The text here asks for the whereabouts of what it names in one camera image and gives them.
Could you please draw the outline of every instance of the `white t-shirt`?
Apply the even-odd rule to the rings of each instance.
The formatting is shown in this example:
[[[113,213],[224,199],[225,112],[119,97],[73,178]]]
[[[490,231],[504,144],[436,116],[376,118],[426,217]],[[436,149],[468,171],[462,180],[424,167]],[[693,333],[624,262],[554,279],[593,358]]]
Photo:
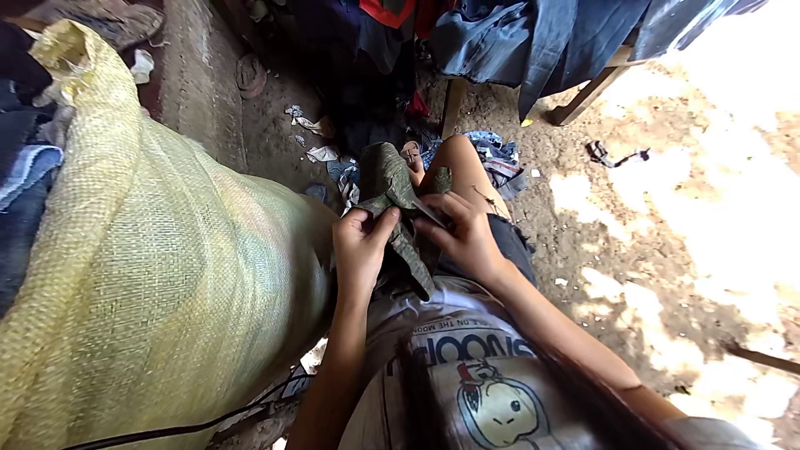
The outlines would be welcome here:
[[[394,346],[409,333],[414,353],[422,353],[429,364],[447,435],[455,440],[452,448],[603,448],[497,300],[464,279],[436,277],[435,282],[438,290],[428,302],[409,295],[370,305],[364,373],[370,382],[340,450],[407,447]],[[698,449],[759,448],[726,422],[691,420],[696,419],[670,426],[688,429],[683,435],[694,432]]]

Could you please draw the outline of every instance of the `sack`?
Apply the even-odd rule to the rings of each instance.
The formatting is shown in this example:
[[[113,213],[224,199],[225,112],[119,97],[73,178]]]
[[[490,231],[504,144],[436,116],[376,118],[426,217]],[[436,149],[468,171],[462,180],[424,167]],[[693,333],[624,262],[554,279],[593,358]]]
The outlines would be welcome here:
[[[89,28],[58,22],[31,54],[77,114],[0,322],[0,448],[241,407],[330,325],[336,215],[143,115],[130,71]],[[203,448],[212,433],[126,448]]]

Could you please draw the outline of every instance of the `black cable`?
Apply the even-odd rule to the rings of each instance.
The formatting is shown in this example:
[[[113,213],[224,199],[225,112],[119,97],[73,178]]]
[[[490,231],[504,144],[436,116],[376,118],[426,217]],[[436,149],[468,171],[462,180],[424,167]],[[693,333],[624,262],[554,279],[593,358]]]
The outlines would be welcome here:
[[[62,448],[61,450],[99,450],[100,448],[116,447],[117,445],[130,444],[132,442],[139,442],[141,440],[150,440],[150,439],[157,439],[159,437],[177,436],[181,434],[200,432],[202,430],[205,430],[206,428],[211,428],[214,425],[219,424],[224,420],[228,420],[229,418],[236,416],[237,414],[247,412],[250,409],[269,406],[269,403],[263,404],[260,402],[268,398],[272,394],[274,394],[278,389],[284,388],[287,384],[291,383],[292,381],[301,380],[303,378],[313,378],[313,377],[314,377],[313,375],[293,376],[288,380],[284,381],[283,383],[280,383],[278,386],[275,386],[274,388],[270,389],[269,392],[261,396],[261,398],[258,399],[255,403],[228,412],[224,416],[219,416],[214,420],[205,422],[204,424],[183,425],[180,427],[161,428],[159,430],[149,430],[146,432],[136,432],[120,436],[107,437],[104,439],[85,442],[83,444],[71,445],[69,447]]]

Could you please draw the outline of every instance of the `denim shorts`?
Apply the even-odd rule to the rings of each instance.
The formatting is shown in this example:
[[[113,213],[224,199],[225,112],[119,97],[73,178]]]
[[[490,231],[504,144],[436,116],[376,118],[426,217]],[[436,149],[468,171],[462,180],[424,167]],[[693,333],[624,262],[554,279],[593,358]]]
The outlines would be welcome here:
[[[500,253],[514,263],[531,284],[538,286],[536,284],[536,275],[534,275],[534,267],[530,263],[530,258],[533,257],[536,251],[534,246],[528,243],[528,238],[524,236],[522,230],[509,222],[508,219],[496,214],[487,215],[489,216],[489,227],[492,229],[492,236],[494,236],[494,241],[500,248]],[[439,264],[434,275],[457,276],[474,281],[448,255],[442,255],[439,258]]]

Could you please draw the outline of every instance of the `green patterned cloth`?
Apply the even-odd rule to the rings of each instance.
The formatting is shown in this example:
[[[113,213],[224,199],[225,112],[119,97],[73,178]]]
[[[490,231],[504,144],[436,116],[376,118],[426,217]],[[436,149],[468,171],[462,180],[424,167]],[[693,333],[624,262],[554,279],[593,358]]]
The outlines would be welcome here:
[[[434,281],[431,278],[440,250],[426,238],[418,236],[414,239],[414,227],[411,220],[424,217],[425,214],[412,203],[417,194],[406,168],[406,160],[390,143],[376,143],[364,149],[358,163],[361,179],[358,187],[363,198],[356,207],[367,210],[373,217],[378,217],[387,208],[400,208],[401,218],[394,226],[389,245],[400,256],[408,270],[398,267],[387,267],[382,270],[384,283],[386,277],[393,279],[393,286],[410,287],[420,298],[427,300],[433,294]],[[439,168],[435,174],[434,191],[424,194],[443,194],[450,190],[450,169]],[[399,260],[388,255],[387,262]]]

